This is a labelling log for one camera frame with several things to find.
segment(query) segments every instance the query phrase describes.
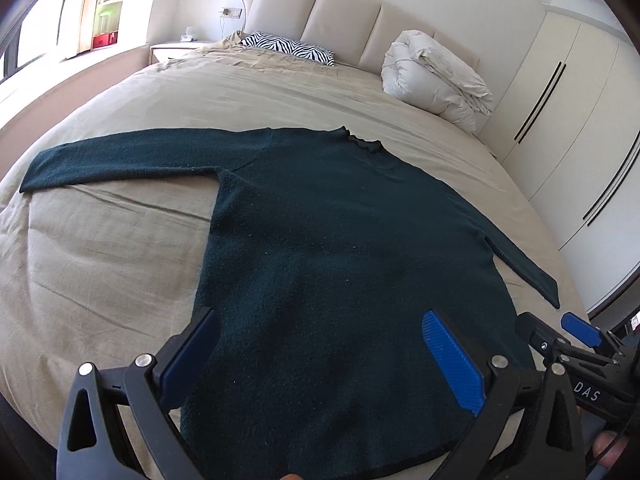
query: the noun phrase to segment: white wardrobe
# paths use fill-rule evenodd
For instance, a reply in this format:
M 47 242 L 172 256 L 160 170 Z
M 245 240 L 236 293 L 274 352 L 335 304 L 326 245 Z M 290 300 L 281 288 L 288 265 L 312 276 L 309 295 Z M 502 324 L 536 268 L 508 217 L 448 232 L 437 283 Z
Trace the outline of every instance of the white wardrobe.
M 640 263 L 640 56 L 549 12 L 482 130 L 554 236 L 587 310 Z

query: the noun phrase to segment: wardrobe handle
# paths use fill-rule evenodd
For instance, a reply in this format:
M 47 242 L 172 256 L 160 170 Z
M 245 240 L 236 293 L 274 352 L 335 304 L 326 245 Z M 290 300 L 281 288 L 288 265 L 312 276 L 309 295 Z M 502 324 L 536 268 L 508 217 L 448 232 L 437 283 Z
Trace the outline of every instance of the wardrobe handle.
M 549 101 L 549 98 L 551 97 L 551 94 L 554 92 L 554 90 L 556 89 L 556 86 L 558 86 L 558 82 L 560 81 L 560 78 L 562 77 L 562 74 L 564 73 L 564 69 L 566 68 L 566 63 L 562 64 L 562 70 L 560 71 L 558 78 L 556 79 L 556 82 L 554 83 L 554 85 L 551 87 L 551 90 L 549 91 L 549 93 L 546 95 L 546 99 L 545 101 L 542 103 L 542 106 L 538 109 L 538 113 L 536 114 L 536 116 L 533 118 L 533 120 L 530 122 L 529 127 L 525 130 L 525 132 L 522 134 L 522 136 L 520 137 L 520 140 L 518 140 L 518 144 L 522 142 L 522 139 L 524 139 L 524 137 L 529 133 L 529 130 L 531 129 L 531 127 L 533 126 L 533 124 L 536 122 L 538 116 L 540 115 L 540 112 L 545 108 L 546 102 Z
M 542 94 L 540 94 L 540 99 L 538 99 L 538 102 L 536 103 L 536 105 L 533 107 L 533 110 L 531 110 L 531 113 L 529 114 L 529 117 L 527 117 L 527 120 L 524 121 L 524 124 L 520 127 L 520 129 L 518 130 L 518 133 L 516 134 L 515 137 L 513 137 L 513 140 L 518 140 L 518 137 L 520 136 L 520 134 L 522 133 L 522 131 L 524 130 L 525 126 L 527 126 L 527 123 L 529 123 L 529 119 L 533 117 L 533 114 L 536 112 L 536 109 L 538 108 L 538 105 L 542 102 L 543 97 L 546 94 L 546 91 L 549 90 L 549 87 L 551 86 L 551 83 L 553 82 L 553 80 L 556 78 L 556 74 L 558 73 L 558 70 L 560 70 L 560 67 L 562 66 L 562 61 L 558 62 L 558 66 L 556 66 L 556 71 L 554 72 L 554 74 L 551 76 L 551 79 L 549 80 L 549 82 L 546 84 L 545 86 L 545 91 L 542 92 Z
M 611 179 L 607 187 L 604 189 L 602 194 L 598 197 L 596 202 L 594 202 L 594 204 L 589 208 L 587 213 L 582 217 L 582 220 L 586 220 L 591 215 L 591 217 L 589 218 L 589 221 L 587 222 L 587 227 L 593 223 L 593 221 L 607 206 L 607 204 L 610 202 L 613 196 L 618 192 L 618 190 L 620 189 L 620 186 L 622 186 L 622 183 L 625 181 L 626 176 L 631 172 L 631 169 L 636 163 L 636 160 L 638 160 L 638 155 L 640 155 L 640 132 L 638 132 L 638 134 L 636 135 L 634 142 L 631 144 L 631 148 L 626 154 L 625 160 L 623 160 L 622 164 L 620 164 L 620 167 L 616 171 L 616 174 L 613 176 L 613 178 Z M 607 197 L 607 199 L 603 203 L 601 203 L 604 197 Z

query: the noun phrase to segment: zebra print pillow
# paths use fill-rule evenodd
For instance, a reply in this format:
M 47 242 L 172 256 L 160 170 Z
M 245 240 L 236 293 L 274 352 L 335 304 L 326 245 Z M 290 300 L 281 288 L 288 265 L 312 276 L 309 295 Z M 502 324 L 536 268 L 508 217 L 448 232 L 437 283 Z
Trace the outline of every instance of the zebra print pillow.
M 264 32 L 254 32 L 240 42 L 242 46 L 250 46 L 254 48 L 268 48 L 289 54 L 290 56 L 304 57 L 311 61 L 316 61 L 328 66 L 333 66 L 334 53 L 321 46 L 311 45 L 308 43 L 300 43 L 299 41 L 290 40 L 283 36 L 273 36 Z

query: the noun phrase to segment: human hand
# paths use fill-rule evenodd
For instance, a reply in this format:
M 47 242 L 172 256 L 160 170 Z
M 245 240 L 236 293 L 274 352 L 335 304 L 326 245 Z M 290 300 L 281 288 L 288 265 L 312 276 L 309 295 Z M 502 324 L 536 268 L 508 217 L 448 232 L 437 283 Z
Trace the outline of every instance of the human hand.
M 603 431 L 599 434 L 593 443 L 593 455 L 598 456 L 602 453 L 615 437 L 616 434 L 613 431 Z M 628 443 L 628 437 L 620 437 L 613 447 L 607 451 L 606 455 L 598 460 L 598 463 L 606 468 L 612 467 L 620 458 Z

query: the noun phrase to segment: headboard panel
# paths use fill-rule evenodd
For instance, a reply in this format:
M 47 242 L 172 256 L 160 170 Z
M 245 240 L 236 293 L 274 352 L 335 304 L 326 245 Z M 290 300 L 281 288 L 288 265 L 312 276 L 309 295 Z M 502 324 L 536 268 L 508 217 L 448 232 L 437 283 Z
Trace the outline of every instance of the headboard panel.
M 285 36 L 334 51 L 338 62 L 380 74 L 385 53 L 403 30 L 421 30 L 471 68 L 479 59 L 414 16 L 380 0 L 243 0 L 244 31 Z

